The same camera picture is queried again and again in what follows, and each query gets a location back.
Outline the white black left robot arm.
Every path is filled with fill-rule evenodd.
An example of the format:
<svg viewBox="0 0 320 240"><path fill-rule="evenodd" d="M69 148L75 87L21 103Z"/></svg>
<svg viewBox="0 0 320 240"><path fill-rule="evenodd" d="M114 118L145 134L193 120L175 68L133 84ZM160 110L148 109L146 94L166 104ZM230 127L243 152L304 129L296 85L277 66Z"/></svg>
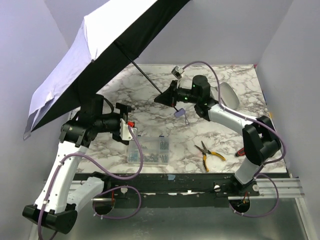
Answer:
<svg viewBox="0 0 320 240"><path fill-rule="evenodd" d="M68 234L82 208L103 192L105 178L100 173L92 174L82 186L70 192L77 168L99 133L111 133L115 141L125 145L132 140L129 127L134 124L129 123L128 114L133 108L116 103L110 108L119 112L104 114L104 103L110 104L104 96L95 95L62 125L57 155L47 182L35 203L25 206L22 212L37 225L39 232L45 227Z"/></svg>

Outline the beige umbrella case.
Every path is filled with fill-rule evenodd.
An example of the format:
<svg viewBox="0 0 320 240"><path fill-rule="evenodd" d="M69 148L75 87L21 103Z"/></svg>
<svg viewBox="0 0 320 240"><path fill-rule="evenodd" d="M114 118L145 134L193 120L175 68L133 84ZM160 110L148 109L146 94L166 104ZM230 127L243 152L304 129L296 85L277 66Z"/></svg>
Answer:
<svg viewBox="0 0 320 240"><path fill-rule="evenodd" d="M240 106L240 100L233 88L226 82L219 84L221 103L225 108L237 110Z"/></svg>

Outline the lilac umbrella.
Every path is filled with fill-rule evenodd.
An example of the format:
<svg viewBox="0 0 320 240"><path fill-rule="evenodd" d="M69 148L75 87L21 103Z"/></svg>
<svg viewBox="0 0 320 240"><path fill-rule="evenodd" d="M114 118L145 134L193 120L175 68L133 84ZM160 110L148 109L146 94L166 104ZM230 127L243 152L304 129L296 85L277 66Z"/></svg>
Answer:
<svg viewBox="0 0 320 240"><path fill-rule="evenodd" d="M84 16L71 47L33 93L23 138L95 95L138 58L186 4L110 0Z"/></svg>

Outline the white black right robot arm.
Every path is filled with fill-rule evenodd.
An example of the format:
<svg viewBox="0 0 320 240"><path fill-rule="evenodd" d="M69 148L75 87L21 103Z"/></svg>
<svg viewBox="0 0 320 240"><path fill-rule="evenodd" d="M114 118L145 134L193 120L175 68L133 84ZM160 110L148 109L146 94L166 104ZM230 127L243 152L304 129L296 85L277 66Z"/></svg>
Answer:
<svg viewBox="0 0 320 240"><path fill-rule="evenodd" d="M281 149L280 139L267 116L250 120L248 116L228 112L213 98L211 85L204 75L194 76L190 89L179 87L178 81L173 80L154 101L168 107L175 107L177 102L192 103L199 117L241 135L245 159L234 174L235 184L239 186L251 182L263 163Z"/></svg>

